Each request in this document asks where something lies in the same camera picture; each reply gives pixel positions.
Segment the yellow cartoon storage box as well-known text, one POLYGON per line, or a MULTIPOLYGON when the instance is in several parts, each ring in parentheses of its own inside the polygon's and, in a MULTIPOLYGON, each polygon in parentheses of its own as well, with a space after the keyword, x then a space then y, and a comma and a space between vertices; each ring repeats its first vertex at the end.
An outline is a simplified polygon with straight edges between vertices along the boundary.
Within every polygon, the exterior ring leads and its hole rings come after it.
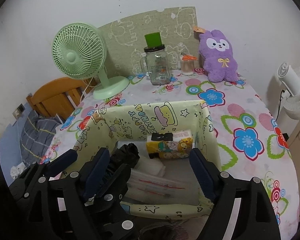
MULTIPOLYGON (((217 167, 221 166, 215 130, 209 109, 202 100, 144 103, 124 107, 99 109, 88 119, 74 149, 77 160, 65 169, 69 174, 78 171, 105 147, 110 152, 119 142, 136 142, 141 155, 147 155, 146 140, 152 133, 174 133, 190 130, 194 147, 217 167)), ((209 215, 213 204, 199 188, 199 203, 145 204, 123 199, 121 206, 126 213, 155 219, 189 219, 209 215)))

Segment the yellow bear tissue pack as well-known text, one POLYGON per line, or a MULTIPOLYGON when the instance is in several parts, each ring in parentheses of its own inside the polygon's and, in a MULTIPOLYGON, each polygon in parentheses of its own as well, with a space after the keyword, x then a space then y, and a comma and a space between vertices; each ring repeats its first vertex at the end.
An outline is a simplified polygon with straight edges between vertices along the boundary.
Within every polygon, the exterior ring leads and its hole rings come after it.
POLYGON ((152 133, 147 136, 146 150, 150 159, 188 158, 194 146, 190 130, 174 133, 152 133))

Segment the white crumpled cloth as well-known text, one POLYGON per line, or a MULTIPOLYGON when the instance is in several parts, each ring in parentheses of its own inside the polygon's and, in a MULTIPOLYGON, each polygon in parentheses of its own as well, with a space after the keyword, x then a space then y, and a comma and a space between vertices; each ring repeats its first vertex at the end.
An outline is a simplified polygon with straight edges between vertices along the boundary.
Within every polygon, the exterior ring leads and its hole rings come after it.
POLYGON ((12 166, 10 170, 10 175, 12 179, 17 179, 26 169, 27 167, 23 162, 21 162, 17 166, 12 166))

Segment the blue bed sheet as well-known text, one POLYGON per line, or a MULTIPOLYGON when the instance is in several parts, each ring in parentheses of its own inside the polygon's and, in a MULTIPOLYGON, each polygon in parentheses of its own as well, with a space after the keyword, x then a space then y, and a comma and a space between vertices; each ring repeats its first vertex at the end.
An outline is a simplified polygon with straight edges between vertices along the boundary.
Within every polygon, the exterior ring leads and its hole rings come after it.
POLYGON ((11 167, 21 162, 25 164, 20 149, 20 137, 25 122, 25 119, 21 118, 14 125, 9 124, 0 138, 0 165, 8 186, 14 181, 10 175, 11 167))

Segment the grey plaid pillow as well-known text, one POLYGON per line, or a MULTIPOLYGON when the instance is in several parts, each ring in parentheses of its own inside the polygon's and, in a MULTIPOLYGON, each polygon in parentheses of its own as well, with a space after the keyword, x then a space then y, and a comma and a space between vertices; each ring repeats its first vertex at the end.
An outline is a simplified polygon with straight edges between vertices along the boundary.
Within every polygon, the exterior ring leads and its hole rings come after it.
POLYGON ((21 159, 26 167, 44 161, 56 128, 62 123, 63 119, 58 115, 46 118, 35 110, 30 111, 20 136, 21 159))

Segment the floral tablecloth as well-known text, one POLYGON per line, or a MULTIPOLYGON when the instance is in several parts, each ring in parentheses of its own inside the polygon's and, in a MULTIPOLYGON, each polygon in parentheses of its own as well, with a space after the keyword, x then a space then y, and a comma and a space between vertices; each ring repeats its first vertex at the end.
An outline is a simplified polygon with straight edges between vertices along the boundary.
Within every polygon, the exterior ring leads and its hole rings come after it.
POLYGON ((121 93, 104 100, 85 98, 57 127, 44 155, 53 161, 74 148, 88 119, 99 109, 144 103, 202 100, 215 130, 221 166, 234 178, 258 177, 272 204, 282 239, 291 239, 299 222, 296 170, 281 130, 262 100, 244 78, 211 83, 199 68, 185 76, 174 71, 168 85, 154 86, 143 74, 128 77, 121 93))

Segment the white standing fan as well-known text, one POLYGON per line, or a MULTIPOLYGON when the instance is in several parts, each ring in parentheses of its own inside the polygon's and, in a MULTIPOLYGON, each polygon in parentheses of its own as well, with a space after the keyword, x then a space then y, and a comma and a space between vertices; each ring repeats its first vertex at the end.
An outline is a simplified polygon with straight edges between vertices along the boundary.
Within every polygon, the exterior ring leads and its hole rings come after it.
POLYGON ((285 133, 291 134, 300 121, 300 67, 284 62, 276 76, 282 86, 276 120, 285 133))

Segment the green desk fan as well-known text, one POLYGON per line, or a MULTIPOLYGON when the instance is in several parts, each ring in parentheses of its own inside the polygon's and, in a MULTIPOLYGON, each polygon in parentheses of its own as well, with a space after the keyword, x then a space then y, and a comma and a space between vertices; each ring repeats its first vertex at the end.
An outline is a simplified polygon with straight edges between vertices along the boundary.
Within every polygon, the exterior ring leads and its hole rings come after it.
POLYGON ((52 42, 53 61, 63 74, 75 80, 99 78, 100 84, 93 89, 96 100, 111 98, 129 85, 126 77, 107 77, 107 52, 102 32, 86 23, 62 27, 52 42))

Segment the purple plush bunny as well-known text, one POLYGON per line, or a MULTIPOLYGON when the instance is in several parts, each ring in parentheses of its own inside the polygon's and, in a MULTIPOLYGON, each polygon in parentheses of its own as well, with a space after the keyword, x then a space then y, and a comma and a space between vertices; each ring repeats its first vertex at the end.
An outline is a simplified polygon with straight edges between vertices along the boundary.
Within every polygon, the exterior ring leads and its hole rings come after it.
POLYGON ((220 30, 208 31, 198 26, 193 30, 199 37, 199 54, 203 69, 210 82, 236 82, 238 64, 233 56, 232 45, 220 30))

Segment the glass mason jar mug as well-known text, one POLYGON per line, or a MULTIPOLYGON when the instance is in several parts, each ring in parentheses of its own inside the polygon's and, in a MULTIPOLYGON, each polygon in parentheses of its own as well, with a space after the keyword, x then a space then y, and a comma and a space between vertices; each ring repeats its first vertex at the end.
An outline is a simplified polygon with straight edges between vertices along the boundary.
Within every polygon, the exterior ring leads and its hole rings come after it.
POLYGON ((144 52, 145 56, 140 59, 141 69, 145 75, 148 75, 151 84, 154 86, 169 84, 171 68, 165 45, 145 47, 144 52))

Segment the cotton swab jar orange lid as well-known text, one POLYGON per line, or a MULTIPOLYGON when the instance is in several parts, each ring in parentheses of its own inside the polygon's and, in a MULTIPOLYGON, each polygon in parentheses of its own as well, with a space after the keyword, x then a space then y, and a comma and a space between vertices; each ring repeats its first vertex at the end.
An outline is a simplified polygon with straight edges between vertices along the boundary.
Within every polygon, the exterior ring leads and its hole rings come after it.
POLYGON ((189 54, 184 54, 181 56, 180 58, 180 62, 181 62, 181 73, 183 75, 193 75, 194 74, 194 63, 197 61, 197 57, 189 55, 189 54))

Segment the patterned cardboard panel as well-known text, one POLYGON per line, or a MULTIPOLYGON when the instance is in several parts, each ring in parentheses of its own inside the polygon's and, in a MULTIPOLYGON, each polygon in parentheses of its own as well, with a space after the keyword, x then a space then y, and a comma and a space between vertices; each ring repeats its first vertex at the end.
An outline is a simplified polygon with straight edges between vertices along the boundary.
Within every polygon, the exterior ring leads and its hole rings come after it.
POLYGON ((128 16, 99 28, 107 45, 107 74, 142 74, 145 48, 163 46, 172 69, 179 69, 183 55, 198 57, 199 40, 195 7, 174 7, 128 16))

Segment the green cup on jar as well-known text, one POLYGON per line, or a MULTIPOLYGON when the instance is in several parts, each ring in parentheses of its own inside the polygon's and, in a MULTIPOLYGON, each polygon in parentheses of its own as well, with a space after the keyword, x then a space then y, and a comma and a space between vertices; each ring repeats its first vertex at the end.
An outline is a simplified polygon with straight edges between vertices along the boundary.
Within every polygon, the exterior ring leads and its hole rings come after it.
POLYGON ((146 34, 145 40, 148 48, 155 48, 162 45, 161 35, 159 32, 146 34))

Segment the wall socket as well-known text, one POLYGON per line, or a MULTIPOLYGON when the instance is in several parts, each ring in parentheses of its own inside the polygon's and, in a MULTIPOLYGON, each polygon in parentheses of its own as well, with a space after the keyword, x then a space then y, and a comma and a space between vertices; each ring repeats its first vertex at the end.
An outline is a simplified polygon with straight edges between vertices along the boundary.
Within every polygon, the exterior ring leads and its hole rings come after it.
POLYGON ((21 103, 14 111, 13 111, 13 116, 15 117, 16 120, 18 120, 21 116, 22 113, 25 111, 24 105, 21 103))

